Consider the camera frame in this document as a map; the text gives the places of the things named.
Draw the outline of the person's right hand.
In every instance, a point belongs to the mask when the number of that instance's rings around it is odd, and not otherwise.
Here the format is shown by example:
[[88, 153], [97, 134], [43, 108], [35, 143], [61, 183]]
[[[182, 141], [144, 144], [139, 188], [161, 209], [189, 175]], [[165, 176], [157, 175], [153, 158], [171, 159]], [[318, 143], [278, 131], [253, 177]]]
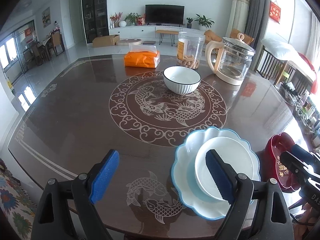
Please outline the person's right hand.
[[316, 218], [311, 217], [312, 207], [310, 204], [304, 204], [302, 209], [305, 212], [303, 213], [302, 217], [298, 220], [298, 223], [295, 222], [295, 225], [293, 227], [294, 234], [297, 237], [302, 237], [306, 230], [312, 228], [312, 226], [307, 226], [306, 223], [314, 223], [316, 221]]

